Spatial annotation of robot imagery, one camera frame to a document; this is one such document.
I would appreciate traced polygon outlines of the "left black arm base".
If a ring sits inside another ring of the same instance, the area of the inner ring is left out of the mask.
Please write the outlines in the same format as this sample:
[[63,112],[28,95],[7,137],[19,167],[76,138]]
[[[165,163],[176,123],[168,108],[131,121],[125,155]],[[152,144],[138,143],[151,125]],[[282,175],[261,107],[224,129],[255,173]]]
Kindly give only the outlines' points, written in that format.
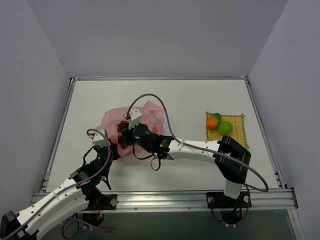
[[98,227],[104,220],[104,211],[115,211],[118,204],[117,194],[98,194],[91,197],[88,207],[84,210],[81,219],[95,227]]

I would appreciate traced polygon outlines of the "orange fake fruit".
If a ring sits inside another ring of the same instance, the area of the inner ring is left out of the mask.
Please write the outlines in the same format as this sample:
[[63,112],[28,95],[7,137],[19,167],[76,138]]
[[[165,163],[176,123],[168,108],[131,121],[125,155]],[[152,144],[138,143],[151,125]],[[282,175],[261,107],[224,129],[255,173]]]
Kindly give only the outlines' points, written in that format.
[[206,128],[208,130],[214,130],[216,129],[220,122],[221,122],[221,114],[216,112],[216,113],[213,113],[213,114],[209,114],[208,115],[208,118],[206,120]]

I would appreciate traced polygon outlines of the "green fake fruit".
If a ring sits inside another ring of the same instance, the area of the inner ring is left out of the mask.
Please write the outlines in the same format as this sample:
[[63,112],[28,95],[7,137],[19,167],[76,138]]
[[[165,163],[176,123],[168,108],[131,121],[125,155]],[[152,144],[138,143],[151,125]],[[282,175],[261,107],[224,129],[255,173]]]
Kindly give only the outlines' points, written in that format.
[[221,121],[217,127],[217,131],[222,136],[229,136],[233,131],[233,125],[229,121]]

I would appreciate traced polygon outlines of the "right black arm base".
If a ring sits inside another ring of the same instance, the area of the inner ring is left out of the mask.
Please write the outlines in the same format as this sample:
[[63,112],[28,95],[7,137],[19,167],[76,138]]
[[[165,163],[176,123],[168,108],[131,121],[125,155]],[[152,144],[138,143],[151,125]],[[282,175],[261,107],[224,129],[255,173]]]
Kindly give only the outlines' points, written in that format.
[[213,218],[226,227],[236,227],[243,221],[252,207],[249,192],[240,192],[237,199],[225,196],[223,192],[207,192],[207,207]]

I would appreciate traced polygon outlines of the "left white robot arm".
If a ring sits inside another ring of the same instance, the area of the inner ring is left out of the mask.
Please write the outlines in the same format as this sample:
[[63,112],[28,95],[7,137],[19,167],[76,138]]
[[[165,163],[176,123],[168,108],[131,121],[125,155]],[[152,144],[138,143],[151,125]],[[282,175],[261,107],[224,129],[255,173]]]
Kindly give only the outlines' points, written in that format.
[[116,144],[95,145],[96,158],[84,163],[51,193],[18,213],[12,211],[2,216],[2,240],[39,240],[53,227],[80,211],[99,211],[87,217],[89,224],[97,227],[104,219],[103,210],[115,210],[116,194],[104,195],[98,189],[100,182],[108,183],[111,164],[120,158]]

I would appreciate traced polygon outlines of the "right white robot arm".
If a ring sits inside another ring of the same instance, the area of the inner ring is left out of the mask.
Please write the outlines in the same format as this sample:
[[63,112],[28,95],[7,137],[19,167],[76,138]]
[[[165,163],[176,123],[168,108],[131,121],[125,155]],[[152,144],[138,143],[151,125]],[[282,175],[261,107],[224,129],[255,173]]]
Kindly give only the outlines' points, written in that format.
[[161,160],[189,159],[215,164],[225,178],[223,203],[234,206],[246,182],[251,153],[230,136],[221,140],[190,141],[151,132],[146,124],[130,126],[124,122],[120,130],[127,145],[140,146],[152,158]]

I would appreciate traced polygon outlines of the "dark red fake grapes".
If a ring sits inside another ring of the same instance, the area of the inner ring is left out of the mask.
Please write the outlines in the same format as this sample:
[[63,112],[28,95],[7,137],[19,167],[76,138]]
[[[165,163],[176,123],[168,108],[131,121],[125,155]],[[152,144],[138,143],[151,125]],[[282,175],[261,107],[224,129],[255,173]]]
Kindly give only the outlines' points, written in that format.
[[128,146],[128,141],[127,141],[127,130],[129,127],[129,123],[127,121],[122,120],[118,125],[117,125],[117,143],[121,146],[122,149],[126,149]]

